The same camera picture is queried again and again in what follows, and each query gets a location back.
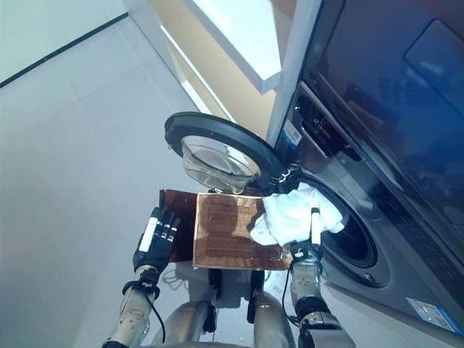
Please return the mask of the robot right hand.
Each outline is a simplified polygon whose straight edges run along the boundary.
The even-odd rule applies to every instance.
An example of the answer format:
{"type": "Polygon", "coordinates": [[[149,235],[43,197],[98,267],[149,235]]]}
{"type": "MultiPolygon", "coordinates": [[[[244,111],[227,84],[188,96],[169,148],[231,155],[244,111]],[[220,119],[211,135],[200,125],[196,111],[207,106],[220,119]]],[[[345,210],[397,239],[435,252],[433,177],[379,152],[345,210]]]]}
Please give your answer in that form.
{"type": "Polygon", "coordinates": [[[320,209],[315,207],[311,209],[309,237],[290,244],[291,256],[294,259],[309,258],[310,255],[321,258],[321,234],[320,209]]]}

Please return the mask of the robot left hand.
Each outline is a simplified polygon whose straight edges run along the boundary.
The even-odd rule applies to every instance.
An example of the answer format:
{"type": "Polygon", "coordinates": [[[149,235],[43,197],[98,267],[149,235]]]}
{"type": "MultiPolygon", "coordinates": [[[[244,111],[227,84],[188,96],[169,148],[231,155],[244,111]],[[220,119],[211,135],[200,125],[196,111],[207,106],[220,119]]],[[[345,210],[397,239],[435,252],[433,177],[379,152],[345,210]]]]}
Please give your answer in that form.
{"type": "Polygon", "coordinates": [[[153,267],[161,274],[173,254],[173,244],[181,219],[166,207],[155,207],[133,253],[133,269],[153,267]]]}

